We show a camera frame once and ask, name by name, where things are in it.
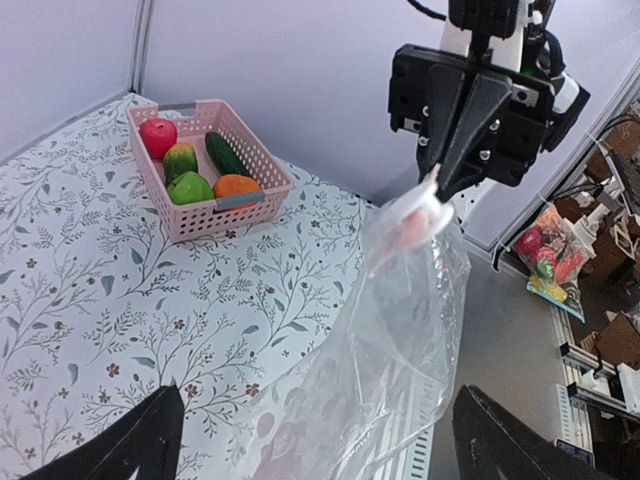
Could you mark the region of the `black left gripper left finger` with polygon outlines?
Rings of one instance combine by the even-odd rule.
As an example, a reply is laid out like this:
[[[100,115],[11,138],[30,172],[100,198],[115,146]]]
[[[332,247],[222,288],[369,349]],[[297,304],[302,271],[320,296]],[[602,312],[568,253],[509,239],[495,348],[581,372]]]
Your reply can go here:
[[[175,479],[184,403],[161,386],[101,434],[29,473],[28,479]]]

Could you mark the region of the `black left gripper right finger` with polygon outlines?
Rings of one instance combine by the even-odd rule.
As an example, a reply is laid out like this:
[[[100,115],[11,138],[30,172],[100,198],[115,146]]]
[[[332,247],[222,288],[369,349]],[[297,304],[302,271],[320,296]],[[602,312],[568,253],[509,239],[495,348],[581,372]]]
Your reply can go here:
[[[598,479],[595,468],[555,447],[474,385],[453,404],[462,479]]]

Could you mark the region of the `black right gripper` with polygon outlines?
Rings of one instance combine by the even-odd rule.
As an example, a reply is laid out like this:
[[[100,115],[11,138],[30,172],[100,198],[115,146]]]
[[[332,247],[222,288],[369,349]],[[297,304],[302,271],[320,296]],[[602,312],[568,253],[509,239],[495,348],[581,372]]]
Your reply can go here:
[[[389,81],[393,131],[418,137],[420,179],[436,168],[437,198],[490,179],[517,186],[541,152],[564,140],[590,94],[547,66],[515,72],[406,44]]]

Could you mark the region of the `green toy apple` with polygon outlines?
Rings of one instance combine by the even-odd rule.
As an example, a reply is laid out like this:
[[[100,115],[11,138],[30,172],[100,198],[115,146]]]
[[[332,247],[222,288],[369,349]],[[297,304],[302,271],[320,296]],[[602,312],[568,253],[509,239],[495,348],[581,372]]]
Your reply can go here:
[[[200,174],[188,171],[176,177],[167,187],[167,193],[175,205],[187,205],[215,198],[212,187]]]

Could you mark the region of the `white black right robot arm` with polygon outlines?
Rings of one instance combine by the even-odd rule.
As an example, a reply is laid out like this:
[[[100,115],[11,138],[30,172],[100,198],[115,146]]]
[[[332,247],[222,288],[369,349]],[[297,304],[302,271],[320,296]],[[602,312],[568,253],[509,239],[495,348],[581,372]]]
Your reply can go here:
[[[519,185],[590,98],[547,28],[553,2],[457,0],[445,14],[411,5],[444,24],[438,48],[405,44],[392,61],[390,127],[417,135],[420,180],[441,202],[485,179]]]

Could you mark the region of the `clear zip top bag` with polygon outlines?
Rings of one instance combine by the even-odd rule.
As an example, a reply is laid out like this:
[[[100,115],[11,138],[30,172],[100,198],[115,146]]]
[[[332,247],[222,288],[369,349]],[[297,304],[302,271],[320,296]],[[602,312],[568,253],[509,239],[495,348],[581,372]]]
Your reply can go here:
[[[326,339],[242,412],[228,479],[372,479],[444,414],[470,262],[428,177],[371,211]]]

